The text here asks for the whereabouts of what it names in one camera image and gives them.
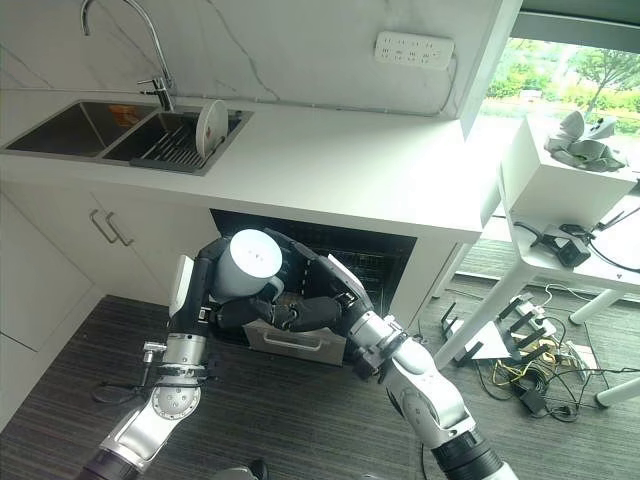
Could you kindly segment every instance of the faucet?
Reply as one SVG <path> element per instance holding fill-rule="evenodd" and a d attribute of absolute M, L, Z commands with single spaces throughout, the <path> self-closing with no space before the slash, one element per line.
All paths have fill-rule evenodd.
<path fill-rule="evenodd" d="M 145 11 L 144 8 L 138 4 L 135 0 L 123 0 L 124 3 L 132 7 L 138 15 L 142 17 L 144 22 L 147 24 L 147 28 L 149 29 L 149 33 L 151 34 L 151 39 L 153 40 L 153 46 L 156 49 L 156 55 L 158 56 L 158 61 L 160 62 L 160 68 L 162 69 L 162 76 L 158 75 L 149 80 L 142 80 L 138 82 L 138 85 L 143 83 L 151 83 L 153 84 L 153 90 L 150 91 L 141 91 L 140 93 L 145 95 L 157 95 L 160 100 L 160 104 L 162 108 L 167 112 L 173 112 L 175 110 L 172 95 L 176 92 L 176 84 L 173 77 L 169 73 L 169 67 L 167 67 L 167 62 L 164 59 L 164 53 L 162 53 L 162 47 L 160 46 L 160 40 L 158 39 L 158 34 L 156 33 L 156 29 L 153 26 L 153 22 L 149 17 L 149 14 Z M 80 24 L 82 25 L 82 32 L 85 36 L 89 36 L 89 25 L 87 23 L 87 13 L 89 11 L 89 6 L 93 3 L 93 0 L 84 0 L 82 2 L 82 6 L 80 7 Z"/>

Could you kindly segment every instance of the white plate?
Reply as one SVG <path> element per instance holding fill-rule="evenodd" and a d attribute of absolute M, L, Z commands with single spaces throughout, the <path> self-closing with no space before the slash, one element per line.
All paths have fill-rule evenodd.
<path fill-rule="evenodd" d="M 204 159 L 211 155 L 227 137 L 229 116 L 227 106 L 222 100 L 208 103 L 200 112 L 196 127 L 196 149 Z"/>

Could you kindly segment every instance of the tree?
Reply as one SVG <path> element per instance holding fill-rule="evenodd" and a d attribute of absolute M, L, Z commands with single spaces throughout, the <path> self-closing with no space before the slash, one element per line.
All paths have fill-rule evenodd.
<path fill-rule="evenodd" d="M 619 52 L 604 48 L 584 48 L 575 59 L 576 72 L 598 85 L 596 93 L 589 101 L 585 117 L 588 117 L 602 89 L 617 85 L 630 89 L 640 85 L 640 56 L 635 53 Z"/>

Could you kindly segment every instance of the marble backsplash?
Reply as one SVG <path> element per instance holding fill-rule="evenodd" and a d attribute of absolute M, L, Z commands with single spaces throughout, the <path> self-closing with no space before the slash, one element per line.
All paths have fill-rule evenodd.
<path fill-rule="evenodd" d="M 447 113 L 470 88 L 500 0 L 139 0 L 187 96 Z M 142 20 L 96 1 L 0 0 L 2 88 L 127 91 L 158 72 Z M 453 38 L 446 71 L 377 63 L 381 30 Z"/>

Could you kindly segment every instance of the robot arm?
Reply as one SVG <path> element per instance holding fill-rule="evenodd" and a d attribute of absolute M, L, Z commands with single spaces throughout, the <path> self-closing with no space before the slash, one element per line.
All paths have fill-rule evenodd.
<path fill-rule="evenodd" d="M 200 401 L 209 323 L 225 328 L 256 318 L 290 331 L 329 327 L 352 340 L 359 347 L 356 373 L 363 379 L 380 373 L 391 402 L 432 451 L 447 478 L 516 479 L 478 433 L 460 393 L 438 372 L 427 350 L 393 317 L 382 319 L 374 312 L 364 287 L 346 267 L 284 235 L 266 232 L 283 253 L 278 277 L 287 291 L 300 292 L 304 299 L 276 306 L 273 301 L 279 289 L 267 284 L 249 297 L 212 302 L 216 267 L 229 240 L 219 239 L 203 248 L 195 261 L 182 257 L 167 342 L 153 348 L 164 350 L 160 378 L 146 404 L 105 438 L 78 479 L 131 480 L 144 473 L 173 429 Z"/>
<path fill-rule="evenodd" d="M 297 252 L 306 247 L 276 232 L 268 233 L 287 252 L 285 264 L 296 263 L 296 257 L 300 261 Z M 309 254 L 304 257 L 305 275 L 299 282 L 304 296 L 323 295 L 319 298 L 332 299 L 338 307 L 336 317 L 328 315 L 322 326 L 329 326 L 359 347 L 355 372 L 363 379 L 380 373 L 392 404 L 432 451 L 447 478 L 517 479 L 480 435 L 460 392 L 437 370 L 429 352 L 393 317 L 382 319 L 374 312 L 362 284 L 339 261 Z M 324 310 L 331 311 L 328 304 Z M 288 328 L 291 325 L 303 330 L 306 323 L 304 316 L 293 323 L 275 316 L 270 320 L 285 330 L 294 330 Z"/>

